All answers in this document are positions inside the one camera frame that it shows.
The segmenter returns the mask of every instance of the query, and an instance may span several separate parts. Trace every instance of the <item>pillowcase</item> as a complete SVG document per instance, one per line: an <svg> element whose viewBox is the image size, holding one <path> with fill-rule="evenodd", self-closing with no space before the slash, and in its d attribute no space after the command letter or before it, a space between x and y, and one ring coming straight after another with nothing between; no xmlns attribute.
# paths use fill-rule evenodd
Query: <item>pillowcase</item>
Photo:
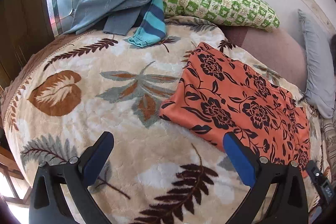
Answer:
<svg viewBox="0 0 336 224"><path fill-rule="evenodd" d="M300 9L298 14L306 45L308 80L305 97L307 103L317 107L324 118L331 119L335 103L335 78L329 42L311 16Z"/></svg>
<svg viewBox="0 0 336 224"><path fill-rule="evenodd" d="M183 15L217 25L251 26L272 31L279 27L275 11L263 0L163 0L166 17Z"/></svg>
<svg viewBox="0 0 336 224"><path fill-rule="evenodd" d="M305 50L283 28L264 32L249 27L221 26L225 37L252 54L269 69L263 77L277 83L279 75L303 92L307 85Z"/></svg>

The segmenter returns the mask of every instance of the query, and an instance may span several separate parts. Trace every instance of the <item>fleece blanket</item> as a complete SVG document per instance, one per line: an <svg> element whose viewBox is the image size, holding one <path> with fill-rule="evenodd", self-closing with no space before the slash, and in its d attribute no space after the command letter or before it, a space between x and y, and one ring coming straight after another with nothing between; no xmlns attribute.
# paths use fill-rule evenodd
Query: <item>fleece blanket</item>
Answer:
<svg viewBox="0 0 336 224"><path fill-rule="evenodd" d="M39 161L64 163L110 131L114 149L89 190L113 224L225 223L249 187L242 184L224 152L186 128L160 119L158 110L175 92L189 54L201 42L222 47L224 54L261 75L270 71L269 81L273 71L202 19L171 18L167 37L146 48L125 41L134 32L131 29L124 37L92 31L41 60L4 110L13 156L32 185ZM305 109L310 157L324 171L328 163L316 113L299 102L302 94L296 86L276 77L297 106ZM185 170L202 178L189 190L180 186ZM305 187L311 207L316 192L309 178ZM267 209L271 190L257 218ZM75 220L84 223L68 189L63 191ZM177 205L167 198L175 192L183 196Z"/></svg>

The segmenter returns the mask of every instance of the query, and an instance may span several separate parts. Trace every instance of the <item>black flower pattern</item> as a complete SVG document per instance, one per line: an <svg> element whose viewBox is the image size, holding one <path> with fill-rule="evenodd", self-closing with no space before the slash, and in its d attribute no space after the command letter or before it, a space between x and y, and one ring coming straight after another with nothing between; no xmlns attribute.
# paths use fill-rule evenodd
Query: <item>black flower pattern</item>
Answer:
<svg viewBox="0 0 336 224"><path fill-rule="evenodd" d="M269 150L269 143L267 141L267 139L264 139L264 146L262 147L262 150L267 153L267 151Z"/></svg>
<svg viewBox="0 0 336 224"><path fill-rule="evenodd" d="M269 89L266 87L266 80L262 76L258 77L257 75L253 75L253 79L255 87L258 89L258 93L262 97L266 98L268 95L271 95Z"/></svg>
<svg viewBox="0 0 336 224"><path fill-rule="evenodd" d="M252 101L251 104L245 103L243 105L243 112L250 117L255 128L262 129L263 125L269 127L269 116L267 110L260 106L257 102Z"/></svg>
<svg viewBox="0 0 336 224"><path fill-rule="evenodd" d="M285 164L285 160L281 160L280 158L274 158L274 162L275 164Z"/></svg>
<svg viewBox="0 0 336 224"><path fill-rule="evenodd" d="M301 168L301 170L304 170L308 161L309 161L309 158L308 158L307 151L302 151L301 149L299 149L298 164L299 164L299 167Z"/></svg>
<svg viewBox="0 0 336 224"><path fill-rule="evenodd" d="M295 114L294 114L294 111L290 112L287 117L291 120L292 124L292 128L293 128L293 131L295 133L298 133L298 130L297 130L297 127L296 127L296 120L295 120Z"/></svg>
<svg viewBox="0 0 336 224"><path fill-rule="evenodd" d="M201 103L201 108L205 115L211 116L215 126L217 128L229 129L229 127L235 127L236 124L231 120L229 112L221 108L218 100L209 98L208 102Z"/></svg>
<svg viewBox="0 0 336 224"><path fill-rule="evenodd" d="M201 68L206 75L215 76L220 81L224 80L222 67L216 62L216 59L205 54L198 55L198 59L202 62Z"/></svg>

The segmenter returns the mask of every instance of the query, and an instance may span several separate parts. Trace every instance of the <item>blue gripper pad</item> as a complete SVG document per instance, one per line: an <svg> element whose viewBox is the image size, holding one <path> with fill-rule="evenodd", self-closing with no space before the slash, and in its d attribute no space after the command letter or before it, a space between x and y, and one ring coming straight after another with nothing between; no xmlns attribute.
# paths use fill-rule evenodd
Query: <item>blue gripper pad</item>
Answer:
<svg viewBox="0 0 336 224"><path fill-rule="evenodd" d="M108 134L105 135L105 138L99 143L98 147L95 147L94 153L83 170L83 184L86 186L95 183L113 149L114 137L112 133L107 133Z"/></svg>
<svg viewBox="0 0 336 224"><path fill-rule="evenodd" d="M255 170L229 134L225 134L223 137L223 147L241 181L252 188L256 180Z"/></svg>

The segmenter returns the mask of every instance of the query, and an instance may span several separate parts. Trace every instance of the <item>blue-gray pillow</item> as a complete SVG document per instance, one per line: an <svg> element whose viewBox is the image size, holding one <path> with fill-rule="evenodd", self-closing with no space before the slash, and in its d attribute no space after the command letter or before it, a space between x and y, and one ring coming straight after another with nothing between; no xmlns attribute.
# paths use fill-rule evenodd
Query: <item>blue-gray pillow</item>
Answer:
<svg viewBox="0 0 336 224"><path fill-rule="evenodd" d="M308 79L305 97L324 118L331 119L335 104L335 77L328 38L310 15L300 9L298 13L306 45Z"/></svg>

